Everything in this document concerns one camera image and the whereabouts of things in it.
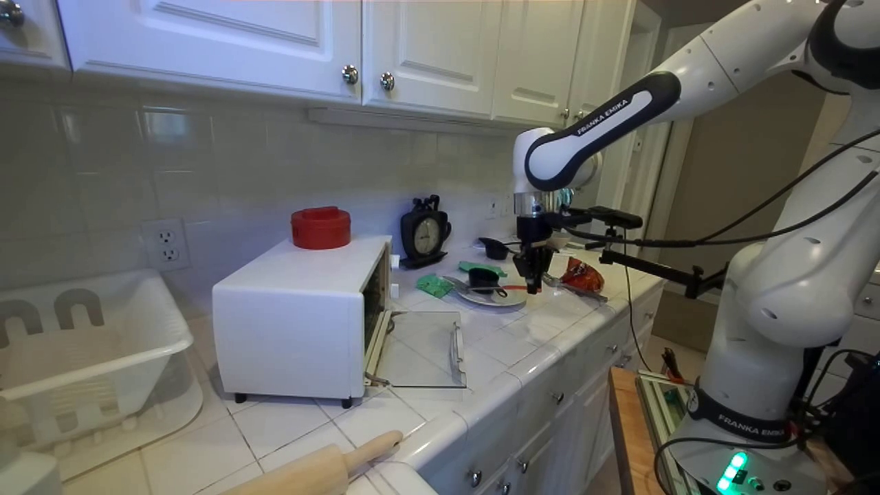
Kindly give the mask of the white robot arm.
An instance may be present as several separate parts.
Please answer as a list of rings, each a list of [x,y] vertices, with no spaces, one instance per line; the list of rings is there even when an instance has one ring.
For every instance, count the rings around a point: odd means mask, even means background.
[[[850,102],[818,163],[769,202],[772,229],[730,257],[695,407],[664,443],[677,469],[726,495],[756,452],[795,465],[788,404],[805,355],[839,341],[880,258],[880,0],[744,0],[567,129],[513,141],[513,191],[556,194],[630,133],[695,118],[795,75]]]

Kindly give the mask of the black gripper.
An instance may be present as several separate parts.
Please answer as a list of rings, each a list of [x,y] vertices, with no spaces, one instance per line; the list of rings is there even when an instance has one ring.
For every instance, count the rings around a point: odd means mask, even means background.
[[[519,271],[519,279],[527,291],[530,287],[536,291],[543,289],[546,268],[552,262],[549,238],[552,238],[552,229],[541,217],[517,221],[519,251],[513,253],[513,268]]]

